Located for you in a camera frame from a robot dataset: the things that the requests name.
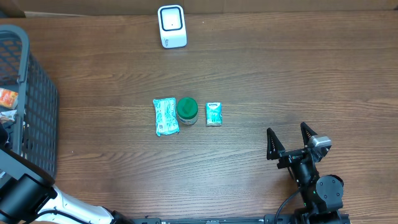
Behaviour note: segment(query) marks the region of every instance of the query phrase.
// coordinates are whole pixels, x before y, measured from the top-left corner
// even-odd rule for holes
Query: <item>packet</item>
[[[8,121],[15,122],[16,113],[17,110],[0,112],[0,123],[4,124]]]
[[[166,98],[161,100],[154,99],[156,112],[156,134],[159,137],[161,134],[168,135],[180,131],[175,113],[176,104],[177,101],[175,98]]]
[[[0,88],[0,106],[15,109],[18,104],[18,93]]]
[[[222,123],[221,103],[206,103],[206,125],[220,126]]]

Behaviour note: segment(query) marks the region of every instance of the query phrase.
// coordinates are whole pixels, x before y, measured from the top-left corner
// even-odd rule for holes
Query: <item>snack bag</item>
[[[0,88],[0,106],[15,109],[18,104],[18,93]]]
[[[156,112],[156,134],[159,137],[161,134],[168,135],[180,131],[175,113],[176,104],[177,101],[175,98],[154,100]]]

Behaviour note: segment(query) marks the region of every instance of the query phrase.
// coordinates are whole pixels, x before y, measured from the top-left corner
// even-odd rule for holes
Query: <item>label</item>
[[[196,121],[198,121],[198,114],[193,117],[192,119],[183,119],[180,117],[180,115],[178,116],[180,118],[181,123],[185,124],[185,125],[193,125],[196,123]]]

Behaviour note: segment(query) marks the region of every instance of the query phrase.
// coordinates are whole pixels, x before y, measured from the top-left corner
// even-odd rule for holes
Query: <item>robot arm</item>
[[[116,211],[89,205],[71,197],[54,179],[12,151],[0,149],[0,221],[30,223],[34,220],[60,224],[132,224]]]
[[[300,193],[304,201],[305,208],[295,210],[292,223],[349,223],[348,216],[338,211],[343,208],[343,180],[336,175],[320,177],[315,167],[328,154],[331,139],[318,135],[304,122],[301,131],[304,148],[287,152],[273,130],[267,129],[267,159],[278,159],[278,169],[288,168],[299,189],[296,194]],[[279,208],[275,224],[286,202]]]
[[[113,221],[113,216],[107,209],[100,206],[92,206],[84,203],[72,196],[63,193],[56,186],[53,186],[57,193],[54,199],[50,199],[39,211],[39,214],[43,212],[44,215],[36,218],[36,221],[48,221],[59,224],[77,224],[75,219],[83,221],[84,223],[92,224],[110,224]],[[62,212],[73,216],[75,219],[59,215],[53,212]]]

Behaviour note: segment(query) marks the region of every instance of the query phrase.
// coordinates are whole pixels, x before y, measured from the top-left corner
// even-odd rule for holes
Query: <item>green and white box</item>
[[[220,126],[222,123],[221,103],[206,103],[206,125]]]

